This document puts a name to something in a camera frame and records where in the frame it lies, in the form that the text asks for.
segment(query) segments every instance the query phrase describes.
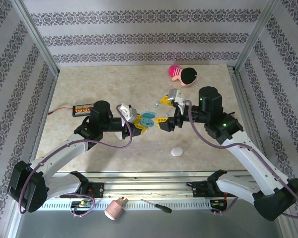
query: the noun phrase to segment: striped wallpaper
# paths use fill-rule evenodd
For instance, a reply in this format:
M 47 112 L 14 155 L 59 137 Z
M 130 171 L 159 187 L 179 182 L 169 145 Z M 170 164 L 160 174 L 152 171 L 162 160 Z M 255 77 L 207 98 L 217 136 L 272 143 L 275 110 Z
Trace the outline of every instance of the striped wallpaper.
M 234 65 L 266 0 L 24 3 L 59 67 Z
M 14 165 L 29 161 L 53 74 L 10 1 L 0 0 L 0 237 L 11 198 Z
M 298 0 L 278 3 L 240 76 L 267 157 L 298 178 Z

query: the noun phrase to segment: black screwdriver handle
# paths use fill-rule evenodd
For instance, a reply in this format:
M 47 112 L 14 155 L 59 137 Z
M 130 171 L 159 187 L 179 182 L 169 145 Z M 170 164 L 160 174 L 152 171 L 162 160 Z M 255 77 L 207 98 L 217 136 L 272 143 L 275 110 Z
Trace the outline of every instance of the black screwdriver handle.
M 162 206 L 162 205 L 159 205 L 159 204 L 156 204 L 155 207 L 161 209 L 162 211 L 164 211 L 166 213 L 171 213 L 172 212 L 171 208 L 168 208 L 168 207 L 165 207 L 165 206 Z

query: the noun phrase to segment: red wire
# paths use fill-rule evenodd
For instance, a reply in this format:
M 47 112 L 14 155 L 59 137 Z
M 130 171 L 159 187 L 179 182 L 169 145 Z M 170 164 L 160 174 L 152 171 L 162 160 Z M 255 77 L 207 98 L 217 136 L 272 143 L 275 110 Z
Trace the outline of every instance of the red wire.
M 93 196 L 93 197 L 95 196 L 95 191 L 94 191 L 94 189 L 90 188 L 88 191 L 92 193 L 92 196 Z
M 227 193 L 224 193 L 224 201 L 225 201 L 224 204 L 227 203 L 227 200 L 226 199 L 227 199 Z
M 57 110 L 59 109 L 73 109 L 73 107 L 60 107 L 60 108 L 56 108 L 55 110 L 51 111 L 51 112 L 48 112 L 48 115 L 52 114 L 53 112 L 56 112 Z

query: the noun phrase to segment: metal floor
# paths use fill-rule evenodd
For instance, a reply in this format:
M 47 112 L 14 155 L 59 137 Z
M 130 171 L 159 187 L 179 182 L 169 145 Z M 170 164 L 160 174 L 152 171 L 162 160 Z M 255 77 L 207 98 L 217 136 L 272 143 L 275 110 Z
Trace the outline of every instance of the metal floor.
M 117 221 L 103 211 L 73 217 L 70 211 L 37 211 L 22 216 L 17 238 L 279 238 L 277 221 L 262 218 L 238 200 L 223 216 L 207 210 L 125 211 Z

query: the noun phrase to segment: beige tabletop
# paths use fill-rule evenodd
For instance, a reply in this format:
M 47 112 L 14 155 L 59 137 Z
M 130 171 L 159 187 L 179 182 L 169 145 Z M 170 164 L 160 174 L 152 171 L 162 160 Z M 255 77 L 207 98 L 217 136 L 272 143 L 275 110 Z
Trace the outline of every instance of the beige tabletop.
M 198 91 L 204 86 L 214 86 L 223 98 L 224 111 L 236 112 L 242 123 L 235 93 L 225 64 L 194 65 L 198 81 L 191 86 L 181 87 L 179 81 L 172 82 L 167 65 L 159 66 L 102 66 L 64 67 L 61 69 L 50 109 L 105 100 L 111 104 L 113 115 L 118 117 L 116 105 L 126 103 L 138 113 L 152 111 L 157 117 L 166 113 L 173 115 L 174 109 L 165 105 L 154 107 L 170 89 L 177 88 L 186 99 L 198 104 Z M 41 157 L 66 140 L 84 118 L 72 117 L 71 110 L 58 110 L 48 116 L 40 141 L 37 157 Z M 203 124 L 197 129 L 212 140 Z M 102 142 L 124 145 L 114 133 L 104 133 Z M 171 149 L 182 147 L 182 156 L 174 157 Z M 157 125 L 141 136 L 133 138 L 130 147 L 112 149 L 95 145 L 87 153 L 77 156 L 61 171 L 213 171 L 217 169 L 244 170 L 243 165 L 227 150 L 219 150 L 204 144 L 185 122 L 182 128 L 166 132 Z

